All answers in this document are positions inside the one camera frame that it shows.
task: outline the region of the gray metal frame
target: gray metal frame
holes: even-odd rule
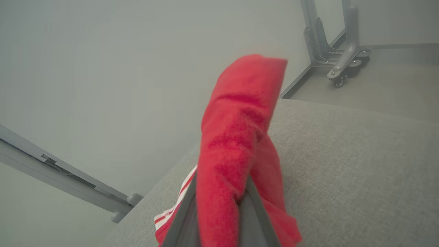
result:
[[[337,64],[338,60],[337,58],[324,58],[321,55],[318,54],[316,51],[316,42],[313,40],[312,31],[310,27],[305,28],[305,40],[306,45],[308,46],[308,52],[311,57],[311,64],[313,67],[333,67]],[[348,64],[349,67],[358,67],[361,65],[360,60],[352,60],[350,64]]]
[[[143,197],[102,183],[0,125],[0,162],[66,193],[113,212],[119,223]]]
[[[313,67],[332,67],[327,77],[334,80],[347,67],[358,67],[361,58],[371,54],[368,49],[360,49],[358,30],[358,8],[351,6],[350,0],[342,0],[345,20],[346,49],[334,49],[328,44],[322,20],[317,17],[314,0],[301,0],[307,28],[305,40]]]

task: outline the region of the white stripe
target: white stripe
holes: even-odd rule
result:
[[[184,187],[184,185],[187,183],[187,181],[191,178],[191,176],[194,174],[194,172],[197,170],[197,166],[195,166],[192,170],[191,170],[191,172],[189,173],[189,175],[184,179],[184,181],[183,181],[183,183],[181,184],[181,187],[180,187],[180,190],[179,190],[179,193],[180,193],[180,191],[181,191],[181,189]],[[160,229],[160,227],[162,227],[170,218],[171,218],[171,216],[174,214],[174,210],[175,210],[175,208],[177,208],[177,206],[181,203],[181,201],[183,200],[183,198],[184,198],[184,195],[186,194],[186,191],[187,191],[187,189],[189,188],[189,185],[187,185],[186,186],[186,188],[183,190],[183,191],[181,191],[181,193],[180,193],[180,195],[178,196],[178,198],[177,198],[177,203],[175,203],[175,205],[172,207],[172,208],[170,208],[170,209],[168,209],[168,210],[165,210],[163,213],[161,213],[161,214],[159,214],[159,215],[156,215],[155,217],[154,217],[154,222],[158,219],[158,218],[160,218],[160,217],[163,217],[163,216],[165,216],[166,215],[166,217],[164,217],[162,220],[160,220],[160,221],[158,221],[156,224],[155,224],[155,230],[159,230]]]

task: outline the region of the gray upholstered sofa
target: gray upholstered sofa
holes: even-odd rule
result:
[[[281,99],[270,136],[300,246],[439,246],[438,125]],[[156,246],[153,218],[175,203],[197,150],[101,246]]]

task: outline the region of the floor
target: floor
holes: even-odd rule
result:
[[[371,61],[341,88],[326,78],[329,68],[312,68],[290,99],[439,124],[439,45],[371,50]]]

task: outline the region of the red towel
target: red towel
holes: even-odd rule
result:
[[[249,175],[282,246],[293,247],[302,240],[296,220],[285,211],[279,157],[267,134],[286,65],[284,59],[245,56],[230,65],[216,83],[203,116],[197,168],[196,200],[203,247],[237,247],[236,202]],[[180,195],[184,196],[191,174]],[[155,219],[160,223],[156,225],[160,244],[179,201]]]

